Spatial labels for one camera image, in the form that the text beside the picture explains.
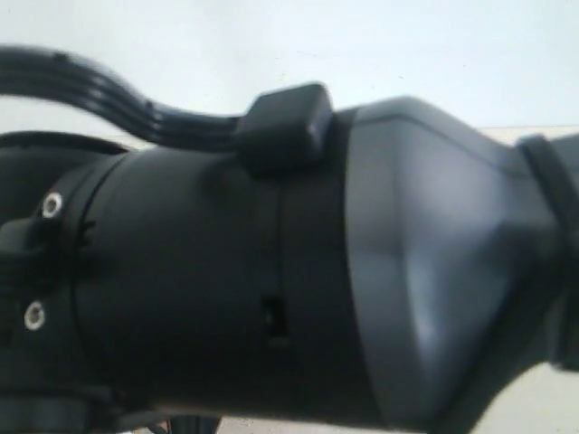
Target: silver screw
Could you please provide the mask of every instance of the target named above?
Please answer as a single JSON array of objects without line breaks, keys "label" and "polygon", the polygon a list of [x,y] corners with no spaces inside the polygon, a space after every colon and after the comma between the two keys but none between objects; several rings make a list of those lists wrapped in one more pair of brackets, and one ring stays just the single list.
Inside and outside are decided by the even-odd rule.
[{"label": "silver screw", "polygon": [[35,332],[44,326],[46,313],[40,301],[34,301],[24,313],[24,325],[31,332]]},{"label": "silver screw", "polygon": [[55,217],[62,209],[62,196],[60,193],[49,193],[43,202],[43,217],[51,219]]}]

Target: white background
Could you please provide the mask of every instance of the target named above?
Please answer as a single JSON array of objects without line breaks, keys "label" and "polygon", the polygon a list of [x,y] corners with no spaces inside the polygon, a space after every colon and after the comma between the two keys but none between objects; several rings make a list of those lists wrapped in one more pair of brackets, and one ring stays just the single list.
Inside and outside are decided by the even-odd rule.
[{"label": "white background", "polygon": [[[579,124],[578,22],[575,0],[0,0],[0,43],[77,52],[182,108],[239,113],[258,92],[322,80],[337,107],[413,94],[476,127],[552,133]],[[23,128],[121,134],[70,108],[0,100],[0,132]],[[531,372],[479,432],[579,432],[578,381]]]}]

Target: white wall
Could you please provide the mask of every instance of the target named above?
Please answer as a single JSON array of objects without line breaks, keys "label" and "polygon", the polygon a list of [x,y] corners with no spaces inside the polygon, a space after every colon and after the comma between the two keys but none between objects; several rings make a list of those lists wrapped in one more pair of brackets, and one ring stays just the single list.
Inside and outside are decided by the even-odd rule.
[{"label": "white wall", "polygon": [[[477,127],[528,132],[579,124],[578,16],[568,0],[0,0],[0,43],[83,54],[193,110],[238,113],[260,91],[323,80],[338,107],[413,94]],[[0,132],[22,128],[121,134],[70,108],[0,99]],[[521,130],[488,132],[512,142]],[[542,367],[498,399],[479,433],[578,432],[577,410],[577,379]],[[334,432],[223,427],[276,431]]]}]

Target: cylindrical body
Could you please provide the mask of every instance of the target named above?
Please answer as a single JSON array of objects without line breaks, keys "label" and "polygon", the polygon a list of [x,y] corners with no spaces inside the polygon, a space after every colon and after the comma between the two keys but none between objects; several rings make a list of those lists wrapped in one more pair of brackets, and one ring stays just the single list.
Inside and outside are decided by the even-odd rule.
[{"label": "cylindrical body", "polygon": [[523,156],[413,99],[336,115],[319,166],[267,180],[136,152],[78,218],[104,382],[174,412],[382,428],[440,416],[557,247]]}]

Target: screw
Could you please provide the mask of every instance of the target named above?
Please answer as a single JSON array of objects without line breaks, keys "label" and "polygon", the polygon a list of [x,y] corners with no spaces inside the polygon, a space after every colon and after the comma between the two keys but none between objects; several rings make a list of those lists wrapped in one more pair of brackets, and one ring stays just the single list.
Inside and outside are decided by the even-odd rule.
[{"label": "screw", "polygon": [[46,313],[40,301],[34,301],[24,313],[24,325],[32,332],[39,330],[46,322]]},{"label": "screw", "polygon": [[60,193],[49,193],[43,202],[43,217],[51,219],[56,217],[62,209],[62,196]]}]

